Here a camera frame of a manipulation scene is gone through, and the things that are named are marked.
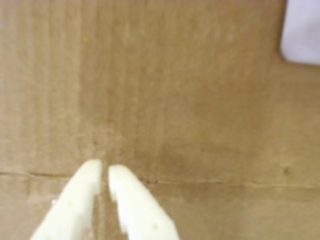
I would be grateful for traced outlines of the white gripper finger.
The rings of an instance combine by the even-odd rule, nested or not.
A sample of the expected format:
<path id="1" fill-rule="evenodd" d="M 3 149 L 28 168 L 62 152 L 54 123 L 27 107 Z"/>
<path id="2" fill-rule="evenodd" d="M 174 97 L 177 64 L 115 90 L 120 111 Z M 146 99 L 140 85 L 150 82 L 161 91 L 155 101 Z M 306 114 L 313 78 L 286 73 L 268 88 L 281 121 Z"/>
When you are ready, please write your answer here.
<path id="1" fill-rule="evenodd" d="M 84 162 L 35 229 L 32 240 L 86 240 L 93 233 L 95 198 L 101 193 L 103 164 Z"/>
<path id="2" fill-rule="evenodd" d="M 180 238 L 175 222 L 127 166 L 109 166 L 108 188 L 117 207 L 120 231 L 129 240 Z"/>

